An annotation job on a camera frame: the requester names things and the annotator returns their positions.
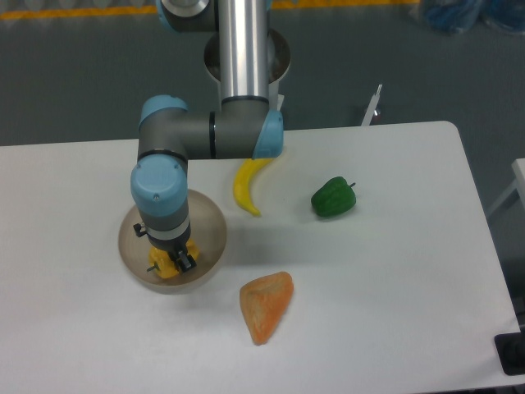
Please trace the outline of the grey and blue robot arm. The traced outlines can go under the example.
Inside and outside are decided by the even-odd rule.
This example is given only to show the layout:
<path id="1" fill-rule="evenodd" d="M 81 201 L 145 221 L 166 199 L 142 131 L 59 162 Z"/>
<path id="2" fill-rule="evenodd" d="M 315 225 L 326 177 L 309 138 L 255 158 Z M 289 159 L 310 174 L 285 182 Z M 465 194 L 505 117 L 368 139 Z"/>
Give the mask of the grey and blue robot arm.
<path id="1" fill-rule="evenodd" d="M 281 112 L 270 106 L 269 1 L 158 1 L 160 20 L 183 32 L 216 31 L 220 101 L 217 112 L 190 113 L 170 95 L 148 99 L 139 122 L 130 192 L 142 222 L 138 237 L 167 252 L 180 273 L 195 268 L 188 162 L 194 159 L 276 158 L 284 144 Z"/>

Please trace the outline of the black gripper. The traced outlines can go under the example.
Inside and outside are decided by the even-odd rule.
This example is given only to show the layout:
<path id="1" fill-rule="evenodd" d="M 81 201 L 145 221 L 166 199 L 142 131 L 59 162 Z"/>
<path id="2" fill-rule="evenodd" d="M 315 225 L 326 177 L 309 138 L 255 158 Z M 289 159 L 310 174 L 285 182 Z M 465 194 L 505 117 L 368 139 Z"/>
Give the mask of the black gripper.
<path id="1" fill-rule="evenodd" d="M 138 238 L 147 234 L 143 223 L 134 224 L 133 230 Z M 186 244 L 189 236 L 183 235 L 169 240 L 161 240 L 149 234 L 147 237 L 152 246 L 171 253 L 171 261 L 175 264 L 178 272 L 188 272 L 197 266 L 194 257 L 187 250 Z"/>

